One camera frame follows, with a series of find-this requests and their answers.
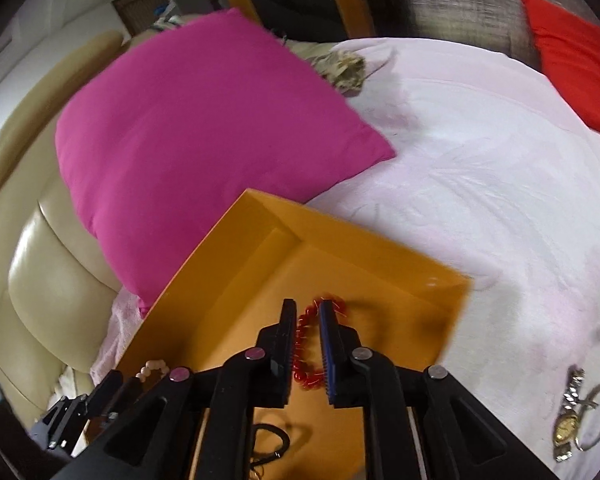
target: magenta cushion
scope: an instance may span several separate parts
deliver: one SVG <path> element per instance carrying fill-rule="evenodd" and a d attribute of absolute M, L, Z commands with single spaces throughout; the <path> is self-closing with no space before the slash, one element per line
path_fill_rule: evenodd
<path fill-rule="evenodd" d="M 80 220 L 144 311 L 245 189 L 304 203 L 395 156 L 236 10 L 121 56 L 65 107 L 56 149 Z"/>

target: screw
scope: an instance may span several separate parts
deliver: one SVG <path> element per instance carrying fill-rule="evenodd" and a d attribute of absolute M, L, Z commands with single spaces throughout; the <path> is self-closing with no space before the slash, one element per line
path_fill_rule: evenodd
<path fill-rule="evenodd" d="M 429 367 L 429 377 L 439 381 L 449 375 L 446 368 L 441 365 L 433 365 Z"/>
<path fill-rule="evenodd" d="M 174 383 L 181 383 L 182 381 L 186 381 L 189 379 L 191 373 L 185 367 L 178 367 L 171 370 L 169 373 L 169 378 Z"/>
<path fill-rule="evenodd" d="M 258 359 L 262 359 L 267 353 L 264 351 L 264 348 L 260 348 L 258 346 L 254 346 L 253 348 L 249 348 L 244 356 L 249 361 L 257 361 Z"/>
<path fill-rule="evenodd" d="M 366 361 L 369 359 L 374 353 L 367 348 L 366 346 L 359 346 L 353 352 L 351 352 L 351 356 L 356 361 Z"/>

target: watch face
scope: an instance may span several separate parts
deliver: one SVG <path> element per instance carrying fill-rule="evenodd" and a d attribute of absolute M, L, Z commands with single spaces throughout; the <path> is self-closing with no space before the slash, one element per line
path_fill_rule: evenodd
<path fill-rule="evenodd" d="M 578 416 L 575 414 L 563 415 L 555 423 L 554 443 L 561 444 L 571 440 L 578 431 Z"/>

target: red pillow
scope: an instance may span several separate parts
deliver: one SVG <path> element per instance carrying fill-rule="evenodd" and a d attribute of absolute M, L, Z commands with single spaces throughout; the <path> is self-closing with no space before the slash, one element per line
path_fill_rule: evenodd
<path fill-rule="evenodd" d="M 600 132 L 600 27 L 546 0 L 522 3 L 542 72 L 584 123 Z"/>
<path fill-rule="evenodd" d="M 307 202 L 395 156 L 237 10 L 119 57 L 64 108 L 56 149 L 78 217 L 142 312 L 248 187 Z"/>

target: black bracelet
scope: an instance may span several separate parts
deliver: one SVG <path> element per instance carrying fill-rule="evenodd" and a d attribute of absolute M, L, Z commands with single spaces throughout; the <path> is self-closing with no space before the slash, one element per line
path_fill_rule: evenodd
<path fill-rule="evenodd" d="M 277 448 L 272 453 L 266 454 L 260 458 L 252 460 L 251 463 L 249 464 L 251 469 L 254 469 L 257 466 L 265 465 L 265 464 L 268 464 L 269 462 L 273 462 L 274 460 L 282 458 L 282 456 L 286 453 L 286 450 L 289 449 L 289 446 L 291 446 L 291 439 L 289 439 L 289 436 L 288 436 L 288 434 L 286 434 L 286 431 L 282 430 L 281 428 L 274 426 L 272 424 L 254 424 L 251 427 L 251 431 L 252 431 L 251 437 L 252 437 L 252 440 L 254 443 L 256 441 L 256 433 L 258 430 L 269 431 L 270 433 L 277 435 L 278 437 L 280 437 L 280 440 L 282 441 L 282 446 Z"/>

